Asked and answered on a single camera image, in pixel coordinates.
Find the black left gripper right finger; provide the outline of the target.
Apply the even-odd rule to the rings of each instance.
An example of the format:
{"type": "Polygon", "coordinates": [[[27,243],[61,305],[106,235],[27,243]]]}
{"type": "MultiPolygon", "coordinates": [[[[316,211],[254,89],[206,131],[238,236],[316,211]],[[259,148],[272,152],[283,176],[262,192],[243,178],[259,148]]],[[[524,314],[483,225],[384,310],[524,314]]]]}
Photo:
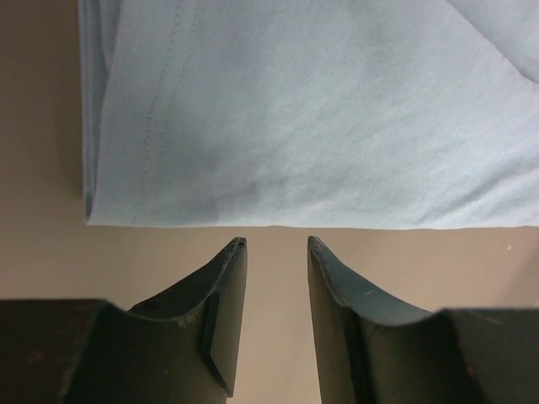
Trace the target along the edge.
{"type": "Polygon", "coordinates": [[[448,312],[387,293],[317,237],[308,238],[307,256],[324,403],[488,402],[448,312]]]}

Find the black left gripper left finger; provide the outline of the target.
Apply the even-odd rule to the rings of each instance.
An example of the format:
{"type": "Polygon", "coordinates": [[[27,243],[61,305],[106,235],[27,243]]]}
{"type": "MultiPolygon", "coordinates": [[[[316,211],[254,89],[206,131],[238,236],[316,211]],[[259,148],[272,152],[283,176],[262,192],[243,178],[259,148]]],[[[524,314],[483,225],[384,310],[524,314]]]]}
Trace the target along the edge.
{"type": "Polygon", "coordinates": [[[247,242],[128,311],[102,303],[65,403],[224,403],[234,392],[247,242]]]}

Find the grey blue t shirt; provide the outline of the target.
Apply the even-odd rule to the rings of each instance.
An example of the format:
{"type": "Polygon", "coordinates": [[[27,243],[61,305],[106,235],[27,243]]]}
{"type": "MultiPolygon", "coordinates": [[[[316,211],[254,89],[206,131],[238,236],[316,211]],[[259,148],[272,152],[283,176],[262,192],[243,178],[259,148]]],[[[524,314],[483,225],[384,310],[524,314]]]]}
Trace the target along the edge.
{"type": "Polygon", "coordinates": [[[88,224],[538,223],[535,1],[81,1],[88,224]]]}

